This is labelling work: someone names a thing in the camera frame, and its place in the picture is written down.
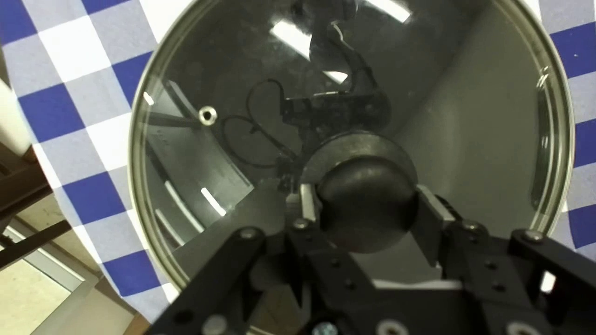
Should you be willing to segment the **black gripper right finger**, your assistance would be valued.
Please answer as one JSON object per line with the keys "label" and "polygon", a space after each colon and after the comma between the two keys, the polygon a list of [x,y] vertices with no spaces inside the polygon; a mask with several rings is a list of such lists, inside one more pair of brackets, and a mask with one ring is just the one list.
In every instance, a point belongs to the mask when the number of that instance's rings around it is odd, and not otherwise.
{"label": "black gripper right finger", "polygon": [[596,264],[535,229],[494,236],[417,184],[416,242],[475,303],[485,335],[596,335]]}

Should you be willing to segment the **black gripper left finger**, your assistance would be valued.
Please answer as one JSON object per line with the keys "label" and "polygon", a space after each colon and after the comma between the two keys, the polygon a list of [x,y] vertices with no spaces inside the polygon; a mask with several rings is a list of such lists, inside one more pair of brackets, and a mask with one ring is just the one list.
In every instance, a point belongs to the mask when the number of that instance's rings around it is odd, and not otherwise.
{"label": "black gripper left finger", "polygon": [[147,335],[373,335],[373,283],[306,218],[233,231]]}

